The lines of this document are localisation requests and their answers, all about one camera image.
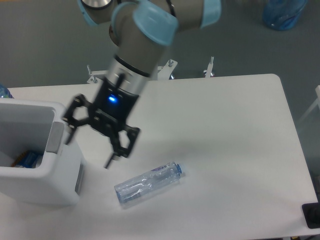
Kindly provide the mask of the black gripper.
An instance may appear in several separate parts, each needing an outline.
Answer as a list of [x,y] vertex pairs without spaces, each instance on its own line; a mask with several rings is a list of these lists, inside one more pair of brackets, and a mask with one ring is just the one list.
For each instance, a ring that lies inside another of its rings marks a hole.
[[[69,136],[65,141],[69,145],[77,128],[90,125],[101,134],[110,137],[112,153],[104,164],[108,169],[113,160],[128,158],[136,144],[141,129],[127,125],[130,115],[139,95],[121,88],[124,76],[118,76],[112,83],[105,76],[101,78],[102,85],[93,102],[89,102],[83,94],[76,95],[67,107],[62,120],[67,123]],[[76,110],[84,107],[87,116],[76,118]]]

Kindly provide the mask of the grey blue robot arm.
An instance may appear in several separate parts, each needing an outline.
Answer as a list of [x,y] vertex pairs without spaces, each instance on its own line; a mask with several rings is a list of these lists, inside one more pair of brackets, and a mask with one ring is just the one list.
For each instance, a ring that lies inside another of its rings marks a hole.
[[219,0],[80,0],[80,11],[91,26],[109,23],[118,46],[93,101],[73,97],[63,120],[70,129],[85,125],[109,138],[111,159],[130,156],[140,133],[127,118],[164,51],[179,32],[216,23],[222,13]]

